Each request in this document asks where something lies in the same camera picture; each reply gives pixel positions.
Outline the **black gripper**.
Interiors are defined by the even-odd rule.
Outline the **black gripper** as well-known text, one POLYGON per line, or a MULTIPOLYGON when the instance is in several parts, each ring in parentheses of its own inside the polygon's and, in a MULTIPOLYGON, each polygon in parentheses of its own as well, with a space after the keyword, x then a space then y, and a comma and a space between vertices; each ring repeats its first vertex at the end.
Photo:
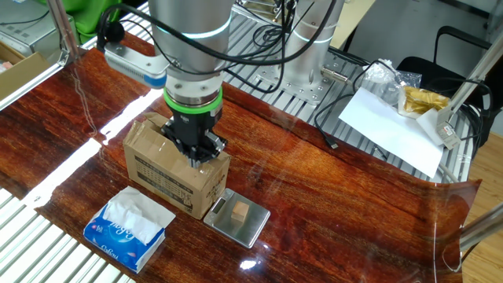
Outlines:
POLYGON ((198 168, 213 160, 227 146, 225 138, 210 131, 215 125, 210 112, 188 114, 174 110, 173 118, 162 126, 161 132, 187 158, 190 167, 198 168))

